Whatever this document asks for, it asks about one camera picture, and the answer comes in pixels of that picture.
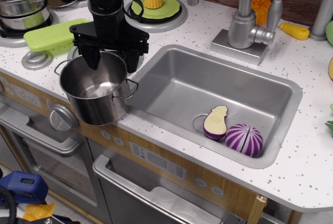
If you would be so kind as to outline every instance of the pot lid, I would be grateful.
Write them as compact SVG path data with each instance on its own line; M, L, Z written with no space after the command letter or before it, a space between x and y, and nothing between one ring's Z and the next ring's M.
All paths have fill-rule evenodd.
M66 7L77 1L78 0L48 0L47 5L49 7L59 8L59 7Z

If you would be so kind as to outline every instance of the floor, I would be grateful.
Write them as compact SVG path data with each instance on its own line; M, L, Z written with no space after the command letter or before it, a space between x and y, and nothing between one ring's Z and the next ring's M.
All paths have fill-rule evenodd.
M11 171L0 164L0 168L5 175L8 175L11 173ZM61 203L51 195L48 195L46 197L46 202L48 204L51 204L53 202L56 202L56 208L54 211L54 214L66 216L70 218L72 221L79 221L81 224L93 224L90 220L86 219L84 216L79 214L78 212L74 211L73 209L69 208L67 205ZM276 202L270 202L267 206L268 209L271 209L272 211L270 214L274 212L274 217L281 221L282 223L287 223L288 216L290 213L290 209L287 207L284 207ZM302 216L300 224L326 224L331 223L333 219L333 211L331 212L321 212L321 213L305 213Z

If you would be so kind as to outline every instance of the gray sink basin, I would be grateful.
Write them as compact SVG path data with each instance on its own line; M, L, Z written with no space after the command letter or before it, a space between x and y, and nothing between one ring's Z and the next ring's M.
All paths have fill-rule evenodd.
M132 79L139 88L130 114L253 168L275 161L302 98L290 80L178 45L162 47ZM264 146L256 157L204 135L203 120L218 105L228 107L227 127L260 131Z

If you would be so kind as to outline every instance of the cooking pot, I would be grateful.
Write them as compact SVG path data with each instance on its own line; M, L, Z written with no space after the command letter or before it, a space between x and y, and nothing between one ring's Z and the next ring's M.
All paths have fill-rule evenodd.
M0 16L0 20L6 28L13 30L28 30L43 24L48 19L49 15L50 12L45 5L42 10L35 12L32 15L19 18Z
M58 67L68 62L57 73ZM138 84L127 77L126 64L111 52L101 51L97 70L91 69L83 56L65 60L55 67L59 83L74 112L87 124L106 125L120 119L130 107L130 98ZM136 84L133 93L128 82Z
M40 11L46 0L0 0L0 16L22 17Z

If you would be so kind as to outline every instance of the green lid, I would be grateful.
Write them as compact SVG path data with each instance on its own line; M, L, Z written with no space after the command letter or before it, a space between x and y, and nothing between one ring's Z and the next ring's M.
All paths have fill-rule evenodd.
M73 42L74 35L69 31L69 27L88 22L91 21L76 19L57 25L50 25L49 27L29 31L24 34L23 38L32 51L50 50Z
M171 16L174 16L178 13L180 8L180 3L177 0L162 0L163 5L157 9L149 9L144 7L144 14L142 15L143 18L146 19L165 19ZM141 7L138 3L132 3L132 10L139 15L141 12Z

